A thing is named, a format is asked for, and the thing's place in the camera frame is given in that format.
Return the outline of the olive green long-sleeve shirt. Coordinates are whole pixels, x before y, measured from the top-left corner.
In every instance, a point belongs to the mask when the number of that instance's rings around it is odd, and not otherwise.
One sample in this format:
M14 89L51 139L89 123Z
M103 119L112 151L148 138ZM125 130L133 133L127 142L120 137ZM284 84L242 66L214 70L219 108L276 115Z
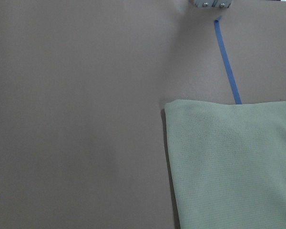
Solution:
M165 105L183 229L286 229L286 101Z

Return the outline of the grey aluminium frame post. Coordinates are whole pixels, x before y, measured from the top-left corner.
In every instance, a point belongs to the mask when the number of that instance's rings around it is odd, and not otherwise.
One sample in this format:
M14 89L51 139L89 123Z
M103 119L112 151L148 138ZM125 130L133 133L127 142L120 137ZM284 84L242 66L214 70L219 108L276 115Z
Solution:
M190 0L198 8L229 8L233 0Z

